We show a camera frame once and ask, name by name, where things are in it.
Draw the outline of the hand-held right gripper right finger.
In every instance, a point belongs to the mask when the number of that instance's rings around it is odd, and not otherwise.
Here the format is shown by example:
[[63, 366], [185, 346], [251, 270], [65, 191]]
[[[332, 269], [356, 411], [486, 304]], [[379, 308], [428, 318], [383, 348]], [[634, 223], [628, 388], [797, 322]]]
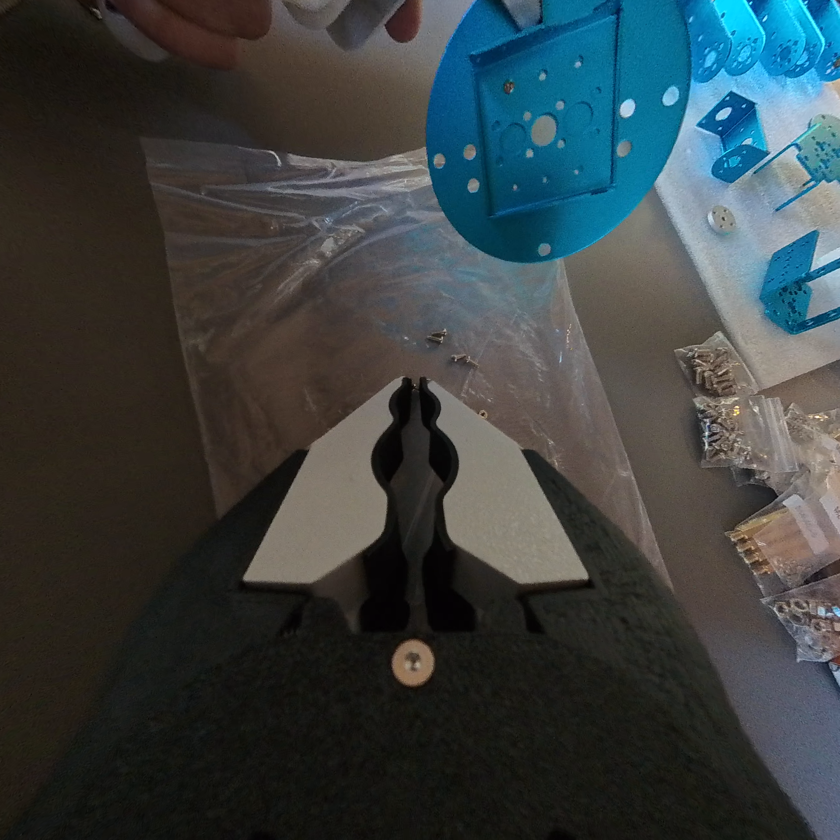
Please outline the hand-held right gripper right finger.
[[423, 558], [427, 621], [472, 631], [497, 607], [577, 592], [590, 574], [532, 467], [532, 453], [440, 384], [420, 381], [428, 460], [442, 486]]

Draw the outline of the small blue angled bracket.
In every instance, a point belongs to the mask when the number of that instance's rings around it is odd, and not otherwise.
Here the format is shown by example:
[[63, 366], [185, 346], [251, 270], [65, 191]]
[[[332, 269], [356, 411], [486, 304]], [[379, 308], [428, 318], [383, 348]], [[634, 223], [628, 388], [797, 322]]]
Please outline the small blue angled bracket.
[[722, 98], [696, 126], [721, 142], [721, 154], [711, 167], [712, 176], [721, 182], [735, 183], [769, 155], [757, 103], [735, 91]]

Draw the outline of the small screws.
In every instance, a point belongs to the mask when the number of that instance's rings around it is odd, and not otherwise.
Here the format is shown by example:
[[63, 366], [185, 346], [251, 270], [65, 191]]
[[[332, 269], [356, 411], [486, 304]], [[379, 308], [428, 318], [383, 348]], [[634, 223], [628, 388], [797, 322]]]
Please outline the small screws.
[[446, 328], [427, 332], [424, 340], [436, 364], [430, 378], [479, 416], [488, 418], [492, 398], [483, 365], [486, 348], [471, 339], [459, 339]]

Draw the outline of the clear plastic bag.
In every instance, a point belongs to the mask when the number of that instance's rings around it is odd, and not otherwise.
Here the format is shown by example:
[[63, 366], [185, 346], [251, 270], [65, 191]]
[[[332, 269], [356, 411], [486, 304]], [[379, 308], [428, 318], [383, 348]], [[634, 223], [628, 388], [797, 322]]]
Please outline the clear plastic bag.
[[489, 419], [670, 579], [564, 263], [495, 259], [438, 206], [424, 150], [313, 159], [141, 141], [222, 517], [384, 385], [430, 375], [424, 337], [485, 347]]

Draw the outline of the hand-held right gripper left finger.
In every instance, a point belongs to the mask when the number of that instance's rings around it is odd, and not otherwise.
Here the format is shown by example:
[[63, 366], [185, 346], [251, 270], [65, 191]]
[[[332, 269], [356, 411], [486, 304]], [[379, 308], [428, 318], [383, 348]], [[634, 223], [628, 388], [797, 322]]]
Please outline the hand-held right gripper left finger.
[[352, 629], [406, 628], [408, 562], [392, 480], [412, 395], [411, 379], [395, 379], [311, 444], [245, 586], [330, 599]]

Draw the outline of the grey desk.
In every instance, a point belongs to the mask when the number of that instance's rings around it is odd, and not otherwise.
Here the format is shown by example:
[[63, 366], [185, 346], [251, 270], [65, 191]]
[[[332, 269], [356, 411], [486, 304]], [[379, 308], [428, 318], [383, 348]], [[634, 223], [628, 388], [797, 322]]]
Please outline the grey desk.
[[[2, 834], [89, 716], [119, 638], [216, 520], [139, 137], [373, 160], [424, 142], [440, 54], [338, 49], [281, 5], [232, 72], [137, 59], [78, 2], [2, 16]], [[675, 593], [763, 760], [838, 838], [838, 687], [797, 663], [724, 535], [763, 489], [700, 469], [673, 349], [717, 312], [652, 192], [566, 262]]]

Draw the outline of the blue multi-hole box bracket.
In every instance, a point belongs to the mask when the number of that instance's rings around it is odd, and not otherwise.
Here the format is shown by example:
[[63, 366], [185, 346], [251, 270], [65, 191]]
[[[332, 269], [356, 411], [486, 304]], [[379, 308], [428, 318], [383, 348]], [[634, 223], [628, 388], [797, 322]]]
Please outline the blue multi-hole box bracket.
[[839, 269], [839, 258], [814, 267], [820, 231], [813, 229], [773, 253], [759, 300], [765, 317], [790, 335], [799, 335], [839, 320], [839, 307], [808, 316], [812, 283]]

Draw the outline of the pile of screw bags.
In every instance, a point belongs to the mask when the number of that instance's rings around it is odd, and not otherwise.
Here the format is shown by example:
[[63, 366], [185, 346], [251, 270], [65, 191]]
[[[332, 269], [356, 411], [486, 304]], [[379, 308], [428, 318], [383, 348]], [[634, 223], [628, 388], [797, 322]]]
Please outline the pile of screw bags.
[[694, 389], [700, 466], [730, 471], [772, 501], [726, 531], [796, 659], [839, 681], [839, 412], [760, 393], [722, 332], [675, 350]]

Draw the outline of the wide teal flat bracket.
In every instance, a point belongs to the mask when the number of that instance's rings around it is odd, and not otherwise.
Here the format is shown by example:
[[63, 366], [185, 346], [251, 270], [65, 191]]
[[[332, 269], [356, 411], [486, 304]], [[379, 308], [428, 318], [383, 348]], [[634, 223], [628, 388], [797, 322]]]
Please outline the wide teal flat bracket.
[[776, 213], [807, 195], [820, 184], [838, 182], [839, 118], [832, 114], [816, 114], [809, 121], [806, 131], [764, 161], [754, 170], [754, 173], [761, 172], [790, 149], [796, 149], [795, 159], [809, 178], [797, 194], [774, 209]]

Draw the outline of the person's left hand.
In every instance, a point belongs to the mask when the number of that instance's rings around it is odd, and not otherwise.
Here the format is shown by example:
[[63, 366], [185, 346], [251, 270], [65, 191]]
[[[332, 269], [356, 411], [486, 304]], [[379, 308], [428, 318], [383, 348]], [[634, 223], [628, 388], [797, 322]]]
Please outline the person's left hand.
[[243, 40], [269, 31], [268, 1], [117, 1], [113, 5], [165, 52], [200, 67], [235, 68]]

